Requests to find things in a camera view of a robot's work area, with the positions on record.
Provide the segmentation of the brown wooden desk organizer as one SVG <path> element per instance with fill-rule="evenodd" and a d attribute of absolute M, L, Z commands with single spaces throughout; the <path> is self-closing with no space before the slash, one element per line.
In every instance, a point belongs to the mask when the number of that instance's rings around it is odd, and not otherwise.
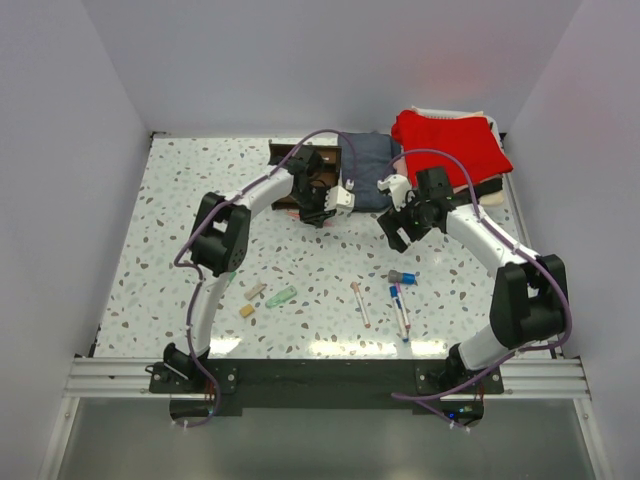
<path fill-rule="evenodd" d="M 269 143 L 269 165 L 277 165 L 294 144 Z M 293 155 L 293 160 L 309 160 L 307 177 L 314 187 L 334 187 L 339 184 L 341 174 L 342 148 L 330 145 L 305 144 Z"/>

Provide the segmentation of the purple capped white marker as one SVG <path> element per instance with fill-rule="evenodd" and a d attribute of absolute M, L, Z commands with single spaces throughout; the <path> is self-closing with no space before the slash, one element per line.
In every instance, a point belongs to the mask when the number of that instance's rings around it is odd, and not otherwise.
<path fill-rule="evenodd" d="M 409 321 L 409 317 L 408 317 L 408 311 L 406 309 L 406 305 L 405 305 L 405 301 L 402 295 L 402 290 L 401 290 L 401 286 L 398 282 L 396 282 L 394 284 L 396 291 L 397 291 L 397 296 L 398 296 L 398 302 L 399 302 L 399 308 L 401 311 L 401 316 L 403 318 L 403 324 L 405 329 L 407 330 L 407 333 L 410 331 L 411 329 L 411 324 Z"/>

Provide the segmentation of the blue capped white marker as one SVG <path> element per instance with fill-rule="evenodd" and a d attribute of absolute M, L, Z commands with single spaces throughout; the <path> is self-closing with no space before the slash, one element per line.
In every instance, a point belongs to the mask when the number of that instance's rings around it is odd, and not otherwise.
<path fill-rule="evenodd" d="M 407 330 L 405 329 L 404 324 L 403 324 L 403 318 L 401 316 L 401 311 L 400 311 L 400 308 L 399 308 L 398 296 L 397 296 L 397 291 L 396 291 L 395 286 L 391 285 L 389 287 L 389 291 L 390 291 L 390 296 L 391 296 L 391 301 L 392 301 L 394 313 L 396 315 L 397 324 L 398 324 L 398 327 L 399 327 L 399 333 L 400 333 L 401 340 L 404 343 L 408 343 L 409 342 L 409 336 L 408 336 Z"/>

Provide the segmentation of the beige capped white marker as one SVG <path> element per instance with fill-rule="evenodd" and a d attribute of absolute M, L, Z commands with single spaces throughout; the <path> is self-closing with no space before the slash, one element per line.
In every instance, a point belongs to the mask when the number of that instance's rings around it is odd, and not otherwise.
<path fill-rule="evenodd" d="M 360 315 L 362 317 L 363 320 L 363 325 L 365 328 L 370 328 L 371 327 L 371 322 L 368 316 L 368 313 L 366 311 L 366 306 L 365 306 L 365 302 L 364 299 L 362 297 L 360 288 L 359 288 L 359 284 L 357 282 L 352 282 L 350 284 L 350 288 L 353 290 L 354 292 L 354 296 L 358 305 L 358 309 L 360 312 Z"/>

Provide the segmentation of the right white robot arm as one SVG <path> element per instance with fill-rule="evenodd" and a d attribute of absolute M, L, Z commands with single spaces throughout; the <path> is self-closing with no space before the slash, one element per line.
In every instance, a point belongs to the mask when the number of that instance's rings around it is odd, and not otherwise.
<path fill-rule="evenodd" d="M 415 184 L 393 174 L 378 181 L 377 188 L 392 201 L 378 220 L 391 249 L 403 253 L 438 229 L 463 245 L 494 280 L 487 325 L 453 345 L 443 369 L 429 377 L 436 397 L 469 392 L 515 354 L 570 333 L 563 261 L 520 244 L 479 203 L 501 190 L 501 179 L 456 191 L 445 169 L 435 167 L 419 172 Z"/>

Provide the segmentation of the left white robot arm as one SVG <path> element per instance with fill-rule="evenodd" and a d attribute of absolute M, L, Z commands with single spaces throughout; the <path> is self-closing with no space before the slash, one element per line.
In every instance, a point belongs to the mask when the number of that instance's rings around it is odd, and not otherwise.
<path fill-rule="evenodd" d="M 228 195 L 207 193 L 201 200 L 186 245 L 174 259 L 177 268 L 197 273 L 197 283 L 186 313 L 186 346 L 169 344 L 162 367 L 185 392 L 200 389 L 218 399 L 221 385 L 205 366 L 215 312 L 231 274 L 247 255 L 254 218 L 283 199 L 298 207 L 302 223 L 321 228 L 336 214 L 329 200 L 336 191 L 320 181 L 325 162 L 309 146 L 292 148 L 283 157 L 273 157 L 267 170 L 241 189 Z"/>

